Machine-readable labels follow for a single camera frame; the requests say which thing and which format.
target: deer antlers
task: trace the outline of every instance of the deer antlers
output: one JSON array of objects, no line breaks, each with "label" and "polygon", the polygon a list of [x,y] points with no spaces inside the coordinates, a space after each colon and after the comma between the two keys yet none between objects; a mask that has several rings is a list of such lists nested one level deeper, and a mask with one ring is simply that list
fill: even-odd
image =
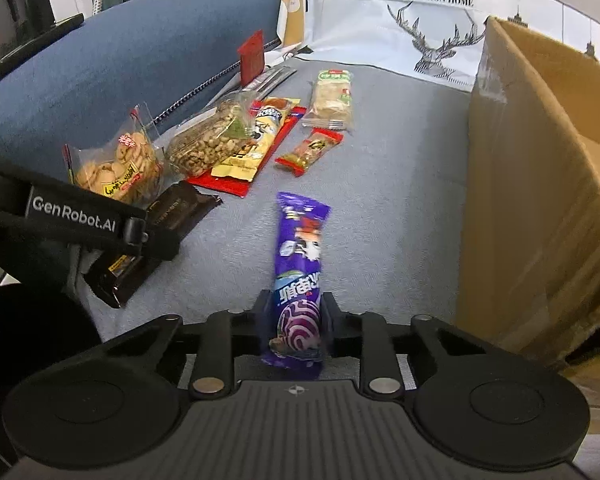
[{"label": "deer antlers", "polygon": [[400,28],[402,30],[408,32],[409,34],[411,34],[413,36],[413,46],[415,48],[417,48],[420,53],[426,54],[427,52],[431,52],[433,50],[433,48],[431,48],[427,44],[424,34],[422,34],[418,30],[418,23],[420,23],[420,19],[416,18],[416,21],[413,22],[413,27],[410,27],[408,20],[404,19],[404,11],[407,10],[409,7],[411,7],[412,3],[413,2],[409,2],[404,7],[401,7],[400,9],[398,9],[397,14],[394,14],[394,12],[391,10],[391,7],[389,7],[389,5],[387,5],[386,8],[389,10],[389,14],[395,20],[395,23],[400,25]]},{"label": "deer antlers", "polygon": [[445,57],[451,57],[455,54],[455,52],[453,52],[454,48],[459,46],[471,46],[478,43],[482,38],[484,38],[484,32],[478,35],[478,26],[475,24],[474,20],[469,15],[469,13],[465,10],[464,12],[466,13],[467,17],[469,18],[469,21],[471,22],[471,32],[464,35],[464,40],[460,39],[460,31],[458,30],[458,25],[456,25],[456,33],[453,36],[453,38],[447,38],[446,40],[443,40],[442,46],[438,48],[431,48],[427,44],[424,34],[422,34],[418,30],[418,23],[420,22],[420,18],[417,18],[416,21],[413,22],[412,26],[409,26],[408,20],[404,19],[404,11],[411,7],[412,3],[413,2],[409,2],[404,7],[398,9],[398,12],[396,14],[393,13],[389,5],[387,5],[386,8],[389,10],[389,14],[395,20],[395,22],[398,25],[400,25],[400,28],[408,32],[411,36],[413,36],[413,46],[423,54],[437,52],[443,56],[446,54]]}]

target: yellow snack package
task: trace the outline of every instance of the yellow snack package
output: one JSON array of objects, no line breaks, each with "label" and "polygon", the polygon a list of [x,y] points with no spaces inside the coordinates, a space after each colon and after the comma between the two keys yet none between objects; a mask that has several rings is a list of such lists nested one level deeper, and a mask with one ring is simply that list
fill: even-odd
[{"label": "yellow snack package", "polygon": [[256,141],[256,144],[246,146],[240,152],[215,165],[211,170],[211,176],[232,176],[251,182],[280,128],[285,123],[286,116],[299,103],[300,99],[277,97],[264,99],[260,110],[256,113],[251,134],[251,138]]}]

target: red snack package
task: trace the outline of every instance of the red snack package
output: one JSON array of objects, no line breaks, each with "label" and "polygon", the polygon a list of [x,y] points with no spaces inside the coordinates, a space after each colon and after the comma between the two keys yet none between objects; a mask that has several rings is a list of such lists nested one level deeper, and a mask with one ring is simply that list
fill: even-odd
[{"label": "red snack package", "polygon": [[[260,108],[260,103],[254,104],[254,106],[251,108],[251,113],[255,114],[259,108]],[[267,155],[265,156],[264,160],[260,164],[260,167],[258,168],[258,172],[260,172],[262,170],[262,168],[264,167],[264,165],[266,165],[266,163],[271,158],[271,155],[273,155],[276,152],[280,143],[283,140],[285,140],[285,137],[293,129],[293,127],[296,126],[296,124],[302,118],[302,116],[305,114],[305,112],[306,112],[306,108],[304,108],[302,106],[296,106],[295,108],[293,108],[291,110],[291,112],[285,119],[285,123],[283,124],[282,128],[280,128],[280,131],[276,135],[276,138],[273,141],[273,144],[271,145],[269,151],[267,152]],[[249,192],[251,184],[253,184],[253,182],[247,182],[245,180],[238,180],[237,178],[232,178],[230,176],[223,176],[223,177],[211,176],[210,171],[207,171],[206,173],[204,173],[200,176],[188,178],[187,182],[189,182],[190,184],[195,184],[196,186],[205,187],[206,189],[213,189],[215,191],[224,191],[225,193],[230,193],[232,195],[236,195],[241,198],[244,198],[247,196],[247,193]]]},{"label": "red snack package", "polygon": [[325,128],[314,128],[311,135],[296,148],[276,159],[278,164],[291,168],[295,176],[301,176],[333,146],[340,144],[343,135]]}]

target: bag of peanuts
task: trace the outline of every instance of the bag of peanuts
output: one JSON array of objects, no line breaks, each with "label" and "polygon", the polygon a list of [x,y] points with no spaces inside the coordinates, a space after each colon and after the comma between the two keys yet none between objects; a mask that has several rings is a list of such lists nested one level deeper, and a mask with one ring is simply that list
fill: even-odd
[{"label": "bag of peanuts", "polygon": [[155,137],[155,125],[146,105],[137,105],[104,146],[79,150],[65,145],[69,178],[76,186],[94,193],[147,206],[160,191],[164,170],[162,150],[152,147]]},{"label": "bag of peanuts", "polygon": [[252,182],[261,163],[285,123],[286,116],[300,103],[300,99],[267,97],[256,112],[251,138],[256,144],[247,146],[220,162],[211,170],[211,176],[232,176]]},{"label": "bag of peanuts", "polygon": [[167,131],[173,135],[168,161],[181,173],[200,176],[219,162],[255,144],[251,137],[253,117],[249,113],[255,92],[231,92],[212,106]]}]

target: transparent plastic bag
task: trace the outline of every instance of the transparent plastic bag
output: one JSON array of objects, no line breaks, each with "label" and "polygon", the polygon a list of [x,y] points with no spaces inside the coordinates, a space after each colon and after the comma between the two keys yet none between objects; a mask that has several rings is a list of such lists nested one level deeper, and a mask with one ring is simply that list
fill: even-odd
[{"label": "transparent plastic bag", "polygon": [[251,182],[266,158],[276,135],[282,129],[286,117],[299,103],[300,99],[278,97],[264,99],[254,117],[254,128],[251,133],[251,138],[256,144],[247,146],[220,164],[216,164],[211,170],[211,175],[232,176]]},{"label": "transparent plastic bag", "polygon": [[149,205],[158,196],[164,173],[162,150],[152,147],[156,138],[146,104],[136,105],[104,146],[86,150],[65,146],[72,183],[120,202]]},{"label": "transparent plastic bag", "polygon": [[200,176],[249,144],[253,117],[249,113],[254,92],[231,92],[175,127],[167,159],[181,173]]},{"label": "transparent plastic bag", "polygon": [[311,105],[302,126],[348,130],[353,126],[349,70],[320,70],[314,84]]}]

